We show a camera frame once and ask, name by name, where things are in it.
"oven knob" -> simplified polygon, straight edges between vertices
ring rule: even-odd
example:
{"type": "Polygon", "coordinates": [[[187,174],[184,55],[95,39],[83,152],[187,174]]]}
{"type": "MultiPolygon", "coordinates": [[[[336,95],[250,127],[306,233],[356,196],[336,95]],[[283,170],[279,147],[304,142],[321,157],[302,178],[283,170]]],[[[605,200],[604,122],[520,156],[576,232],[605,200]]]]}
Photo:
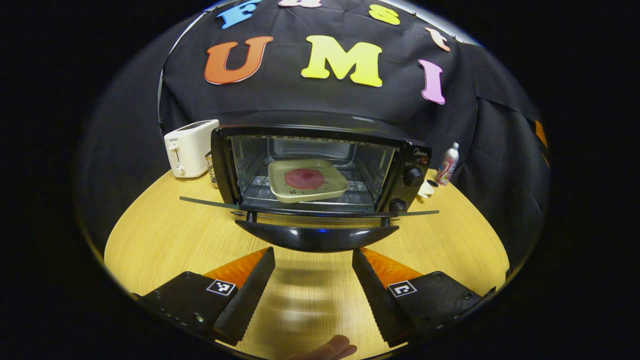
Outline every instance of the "oven knob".
{"type": "Polygon", "coordinates": [[[389,203],[389,211],[391,211],[392,213],[406,212],[406,201],[401,199],[391,200],[391,203],[389,203]]]}
{"type": "Polygon", "coordinates": [[[404,183],[408,186],[420,186],[422,182],[424,182],[424,173],[421,168],[411,168],[404,173],[404,183]]]}

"spray can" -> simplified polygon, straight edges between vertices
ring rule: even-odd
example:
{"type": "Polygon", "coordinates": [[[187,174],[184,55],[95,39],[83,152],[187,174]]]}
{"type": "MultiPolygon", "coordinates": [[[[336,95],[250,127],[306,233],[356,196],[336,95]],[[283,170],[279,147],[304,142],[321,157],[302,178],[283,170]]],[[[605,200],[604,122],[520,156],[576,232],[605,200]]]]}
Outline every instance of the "spray can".
{"type": "Polygon", "coordinates": [[[456,170],[456,164],[460,158],[460,155],[458,154],[458,147],[458,143],[454,142],[453,147],[444,153],[444,157],[442,158],[442,162],[440,163],[440,168],[438,169],[438,174],[435,179],[438,184],[446,185],[451,179],[454,170],[456,170]]]}

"blue letter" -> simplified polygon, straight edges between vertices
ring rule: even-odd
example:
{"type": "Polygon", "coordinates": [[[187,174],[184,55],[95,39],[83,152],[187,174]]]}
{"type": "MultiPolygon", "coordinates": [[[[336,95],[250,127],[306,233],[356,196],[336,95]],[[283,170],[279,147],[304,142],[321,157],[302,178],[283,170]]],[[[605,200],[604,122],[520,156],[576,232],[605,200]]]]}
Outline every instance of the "blue letter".
{"type": "Polygon", "coordinates": [[[262,0],[249,0],[246,3],[242,3],[236,7],[233,7],[227,11],[221,12],[216,17],[224,19],[225,24],[222,25],[223,29],[236,25],[238,22],[245,21],[251,17],[251,12],[256,9],[254,3],[259,3],[262,0]]]}

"hand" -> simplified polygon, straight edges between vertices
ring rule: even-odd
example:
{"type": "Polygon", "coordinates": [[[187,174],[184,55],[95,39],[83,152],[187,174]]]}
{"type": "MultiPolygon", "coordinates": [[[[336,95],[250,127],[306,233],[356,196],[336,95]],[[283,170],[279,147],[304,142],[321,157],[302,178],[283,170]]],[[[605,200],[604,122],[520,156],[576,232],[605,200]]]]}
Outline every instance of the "hand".
{"type": "Polygon", "coordinates": [[[349,345],[349,338],[345,335],[336,335],[315,350],[287,356],[282,360],[338,360],[353,355],[356,350],[358,348],[355,345],[349,345]]]}

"toaster oven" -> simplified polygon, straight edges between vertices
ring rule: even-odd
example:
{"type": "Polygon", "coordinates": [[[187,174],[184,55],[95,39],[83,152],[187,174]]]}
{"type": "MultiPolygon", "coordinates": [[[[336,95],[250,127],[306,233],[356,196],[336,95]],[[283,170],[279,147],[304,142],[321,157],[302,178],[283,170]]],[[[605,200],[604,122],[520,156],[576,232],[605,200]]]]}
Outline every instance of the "toaster oven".
{"type": "Polygon", "coordinates": [[[236,220],[240,226],[279,246],[326,252],[368,245],[397,230],[390,218],[411,206],[431,147],[377,120],[268,111],[214,129],[211,159],[224,202],[246,211],[246,220],[236,220]],[[280,226],[258,222],[258,213],[379,219],[380,226],[280,226]]]}

